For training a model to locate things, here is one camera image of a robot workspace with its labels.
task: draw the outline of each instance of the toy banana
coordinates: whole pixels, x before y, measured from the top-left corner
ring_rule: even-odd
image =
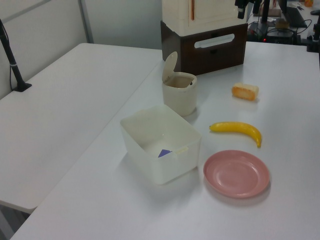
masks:
[[[262,136],[254,126],[239,121],[223,121],[212,124],[209,129],[213,132],[236,132],[250,136],[258,148],[261,147]]]

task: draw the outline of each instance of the white wall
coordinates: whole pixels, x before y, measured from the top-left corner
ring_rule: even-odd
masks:
[[[4,27],[24,81],[76,45],[87,42],[78,0],[50,0],[4,22]],[[9,69],[6,53],[0,44],[0,99],[10,93]]]
[[[95,44],[161,49],[161,0],[82,0]]]

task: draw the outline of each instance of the bread slice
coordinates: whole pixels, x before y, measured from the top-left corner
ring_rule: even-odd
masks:
[[[232,87],[232,95],[249,101],[254,101],[258,95],[259,87],[241,82],[235,83]]]

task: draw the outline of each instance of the flip lid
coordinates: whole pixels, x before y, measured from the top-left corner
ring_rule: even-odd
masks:
[[[174,73],[174,69],[177,64],[178,53],[174,51],[165,60],[163,72],[162,72],[162,82],[166,83],[170,76]]]

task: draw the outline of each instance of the white table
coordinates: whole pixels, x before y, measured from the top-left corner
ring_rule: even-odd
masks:
[[[80,44],[0,100],[0,204],[31,213],[162,60]]]
[[[293,59],[300,56],[300,63]],[[119,121],[162,104],[159,63],[12,240],[301,240],[320,236],[320,73],[303,46],[248,42],[244,64],[198,76],[197,109],[185,119],[201,134],[198,168],[162,186],[131,163]],[[257,102],[232,97],[236,82],[260,87]],[[243,121],[261,148],[209,125]],[[207,158],[235,149],[259,157],[270,185],[249,199],[224,197],[204,181]]]

